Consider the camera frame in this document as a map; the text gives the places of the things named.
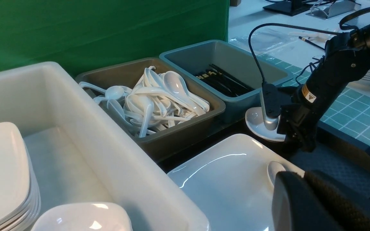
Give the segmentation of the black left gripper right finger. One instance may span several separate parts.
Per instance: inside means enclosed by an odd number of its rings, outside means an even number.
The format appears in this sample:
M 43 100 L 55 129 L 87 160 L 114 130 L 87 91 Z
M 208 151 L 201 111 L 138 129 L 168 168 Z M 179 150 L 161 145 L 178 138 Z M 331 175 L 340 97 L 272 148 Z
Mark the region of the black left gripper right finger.
M 370 199 L 321 171 L 306 171 L 304 180 L 324 209 L 345 231 L 370 231 Z

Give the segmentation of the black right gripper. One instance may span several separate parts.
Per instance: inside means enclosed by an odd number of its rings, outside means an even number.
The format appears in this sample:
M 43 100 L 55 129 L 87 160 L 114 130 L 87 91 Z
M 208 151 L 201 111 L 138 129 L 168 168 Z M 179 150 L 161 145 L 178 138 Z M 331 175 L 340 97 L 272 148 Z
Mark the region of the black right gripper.
M 317 123 L 320 114 L 302 93 L 302 86 L 278 87 L 281 117 L 278 133 L 286 135 L 285 142 L 304 152 L 312 152 L 317 146 Z

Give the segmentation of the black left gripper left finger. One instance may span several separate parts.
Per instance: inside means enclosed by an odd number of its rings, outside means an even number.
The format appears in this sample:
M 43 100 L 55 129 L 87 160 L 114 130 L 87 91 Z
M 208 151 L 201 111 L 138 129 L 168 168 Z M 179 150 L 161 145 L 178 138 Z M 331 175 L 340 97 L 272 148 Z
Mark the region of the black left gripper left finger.
M 307 182 L 297 173 L 276 174 L 272 199 L 276 231 L 342 231 Z

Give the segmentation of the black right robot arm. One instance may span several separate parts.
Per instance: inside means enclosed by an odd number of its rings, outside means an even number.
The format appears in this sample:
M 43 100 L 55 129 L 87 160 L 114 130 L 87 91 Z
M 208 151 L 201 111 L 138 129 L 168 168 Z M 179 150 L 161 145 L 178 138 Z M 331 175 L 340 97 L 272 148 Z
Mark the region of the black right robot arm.
M 316 147 L 318 122 L 348 83 L 370 70 L 370 7 L 339 22 L 342 33 L 325 44 L 325 55 L 304 84 L 279 87 L 281 117 L 278 133 L 285 144 L 311 152 Z

